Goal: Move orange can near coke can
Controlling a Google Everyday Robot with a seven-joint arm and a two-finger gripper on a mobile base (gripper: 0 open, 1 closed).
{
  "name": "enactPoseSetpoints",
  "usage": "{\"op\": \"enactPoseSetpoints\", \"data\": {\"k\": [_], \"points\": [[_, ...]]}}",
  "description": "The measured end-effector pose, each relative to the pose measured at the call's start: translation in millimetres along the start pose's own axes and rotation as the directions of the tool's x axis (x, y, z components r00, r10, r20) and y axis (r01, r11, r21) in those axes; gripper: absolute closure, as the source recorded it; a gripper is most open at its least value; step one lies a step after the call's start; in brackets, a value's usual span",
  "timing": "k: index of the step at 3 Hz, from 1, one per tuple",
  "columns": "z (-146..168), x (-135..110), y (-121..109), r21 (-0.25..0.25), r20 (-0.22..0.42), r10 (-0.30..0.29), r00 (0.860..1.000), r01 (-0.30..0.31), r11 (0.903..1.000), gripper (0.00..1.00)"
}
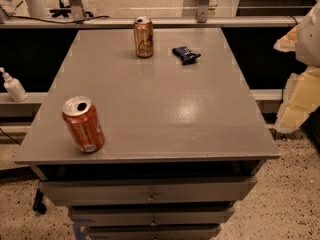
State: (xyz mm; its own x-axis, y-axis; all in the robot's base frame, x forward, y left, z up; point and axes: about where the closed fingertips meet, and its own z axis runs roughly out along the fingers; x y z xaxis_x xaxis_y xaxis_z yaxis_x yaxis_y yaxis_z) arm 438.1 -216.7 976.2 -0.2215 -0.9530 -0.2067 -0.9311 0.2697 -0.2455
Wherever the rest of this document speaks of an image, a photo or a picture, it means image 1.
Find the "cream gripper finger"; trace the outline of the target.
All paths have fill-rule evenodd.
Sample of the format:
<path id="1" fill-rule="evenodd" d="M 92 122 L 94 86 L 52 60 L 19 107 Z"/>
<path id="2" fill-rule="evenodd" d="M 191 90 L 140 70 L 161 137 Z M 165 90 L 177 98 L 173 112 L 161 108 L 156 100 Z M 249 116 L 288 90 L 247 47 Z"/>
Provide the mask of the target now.
<path id="1" fill-rule="evenodd" d="M 293 27 L 284 36 L 276 41 L 273 48 L 280 52 L 295 52 L 298 28 L 298 25 Z"/>
<path id="2" fill-rule="evenodd" d="M 275 130 L 282 134 L 298 130 L 319 106 L 320 68 L 309 66 L 301 74 L 292 73 L 284 89 Z"/>

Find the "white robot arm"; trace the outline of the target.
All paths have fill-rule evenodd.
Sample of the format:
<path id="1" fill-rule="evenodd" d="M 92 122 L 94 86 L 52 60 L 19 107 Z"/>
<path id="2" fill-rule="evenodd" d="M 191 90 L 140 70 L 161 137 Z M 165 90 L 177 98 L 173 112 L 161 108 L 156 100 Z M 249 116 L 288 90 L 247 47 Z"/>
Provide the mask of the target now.
<path id="1" fill-rule="evenodd" d="M 292 133 L 320 107 L 320 1 L 302 22 L 274 44 L 281 52 L 295 53 L 307 66 L 301 74 L 292 73 L 283 92 L 274 128 L 283 134 Z"/>

